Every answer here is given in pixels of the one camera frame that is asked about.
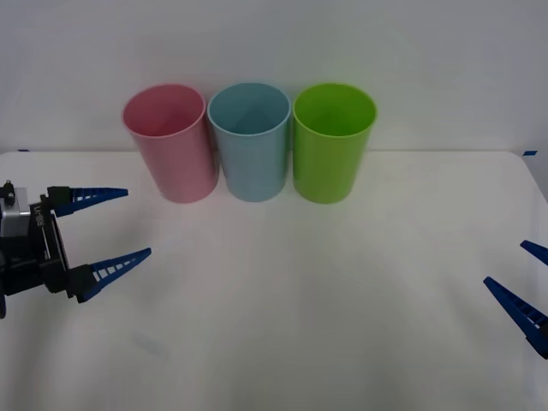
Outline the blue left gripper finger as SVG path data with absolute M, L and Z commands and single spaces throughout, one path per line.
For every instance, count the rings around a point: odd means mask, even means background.
M 128 190 L 125 188 L 70 188 L 66 186 L 47 188 L 49 204 L 57 217 L 65 217 L 76 211 L 125 196 L 128 196 Z
M 68 297 L 75 297 L 79 303 L 91 300 L 105 287 L 133 270 L 151 254 L 152 250 L 148 247 L 113 259 L 70 269 L 67 283 Z

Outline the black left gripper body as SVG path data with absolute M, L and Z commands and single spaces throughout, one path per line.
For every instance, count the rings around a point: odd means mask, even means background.
M 44 286 L 52 294 L 67 287 L 69 270 L 56 216 L 48 199 L 30 204 L 22 195 L 1 200 L 1 295 Z

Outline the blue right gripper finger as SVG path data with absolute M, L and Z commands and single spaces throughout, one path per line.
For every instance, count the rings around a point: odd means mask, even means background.
M 540 246 L 539 244 L 531 241 L 523 241 L 520 247 L 541 261 L 543 264 L 548 265 L 548 248 Z
M 529 344 L 547 358 L 547 316 L 515 295 L 491 277 L 483 280 L 504 311 L 525 335 Z

